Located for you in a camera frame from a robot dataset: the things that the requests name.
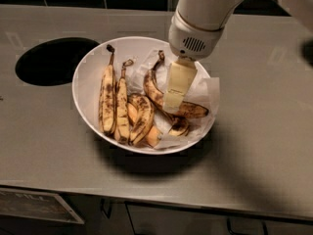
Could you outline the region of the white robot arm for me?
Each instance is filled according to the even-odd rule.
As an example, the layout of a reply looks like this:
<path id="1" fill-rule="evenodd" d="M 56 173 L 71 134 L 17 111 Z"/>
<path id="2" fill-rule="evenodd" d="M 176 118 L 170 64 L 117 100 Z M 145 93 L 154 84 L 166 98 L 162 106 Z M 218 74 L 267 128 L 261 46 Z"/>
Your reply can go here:
<path id="1" fill-rule="evenodd" d="M 168 42 L 178 60 L 170 66 L 163 109 L 176 113 L 195 76 L 195 62 L 208 57 L 230 16 L 244 0 L 179 0 Z M 273 0 L 305 27 L 313 29 L 313 0 Z"/>

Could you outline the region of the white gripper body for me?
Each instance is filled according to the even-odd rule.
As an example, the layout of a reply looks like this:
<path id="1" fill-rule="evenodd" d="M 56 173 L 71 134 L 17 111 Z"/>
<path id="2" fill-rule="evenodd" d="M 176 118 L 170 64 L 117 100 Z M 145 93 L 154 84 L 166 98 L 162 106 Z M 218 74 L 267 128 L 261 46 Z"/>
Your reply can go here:
<path id="1" fill-rule="evenodd" d="M 187 23 L 176 11 L 171 19 L 168 42 L 174 55 L 191 60 L 200 60 L 212 53 L 222 33 L 222 28 L 217 30 L 196 28 Z"/>

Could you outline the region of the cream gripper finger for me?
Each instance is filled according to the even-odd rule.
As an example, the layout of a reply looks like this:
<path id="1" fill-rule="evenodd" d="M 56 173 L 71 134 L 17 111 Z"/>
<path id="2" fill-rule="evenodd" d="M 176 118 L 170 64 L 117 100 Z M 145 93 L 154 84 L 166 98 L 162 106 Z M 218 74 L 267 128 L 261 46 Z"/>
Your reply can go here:
<path id="1" fill-rule="evenodd" d="M 179 110 L 197 72 L 195 62 L 190 59 L 178 58 L 171 63 L 162 106 L 166 112 L 174 114 Z"/>

